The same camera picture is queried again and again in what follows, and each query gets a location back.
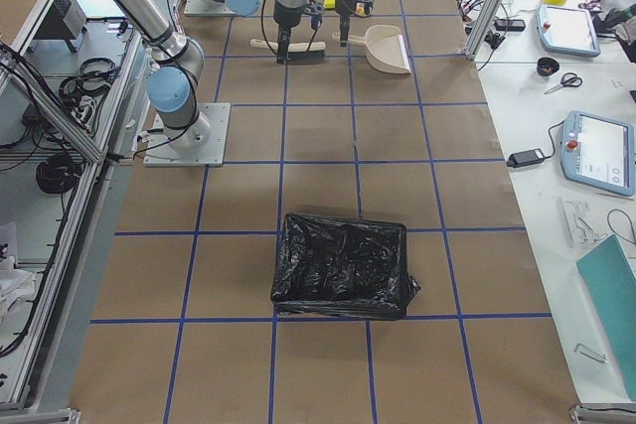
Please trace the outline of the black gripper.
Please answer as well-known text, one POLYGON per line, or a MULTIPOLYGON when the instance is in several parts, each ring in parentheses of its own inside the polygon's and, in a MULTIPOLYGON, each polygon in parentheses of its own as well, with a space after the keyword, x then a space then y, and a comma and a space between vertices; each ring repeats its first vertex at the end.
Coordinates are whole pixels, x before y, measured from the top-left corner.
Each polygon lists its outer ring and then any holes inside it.
POLYGON ((288 59, 289 40, 292 29, 302 18, 302 7, 287 7, 280 2, 274 3, 274 21, 278 25, 276 62, 285 65, 288 59))
POLYGON ((346 46, 349 36, 349 17, 357 15, 358 0, 335 0, 335 10, 339 18, 339 42, 346 46))

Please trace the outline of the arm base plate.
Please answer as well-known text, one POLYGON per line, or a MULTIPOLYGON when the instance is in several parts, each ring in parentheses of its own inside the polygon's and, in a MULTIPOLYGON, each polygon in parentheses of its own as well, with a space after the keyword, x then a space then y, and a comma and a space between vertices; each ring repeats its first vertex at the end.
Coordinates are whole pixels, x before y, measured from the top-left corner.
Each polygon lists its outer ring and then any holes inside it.
POLYGON ((186 0, 184 14, 187 17, 225 17, 235 12, 225 3, 214 0, 186 0))
POLYGON ((221 167, 225 159, 231 116, 229 103, 199 103, 199 118, 183 136, 180 131, 164 129, 159 114, 153 127, 161 132, 149 137, 143 163, 149 167, 221 167))

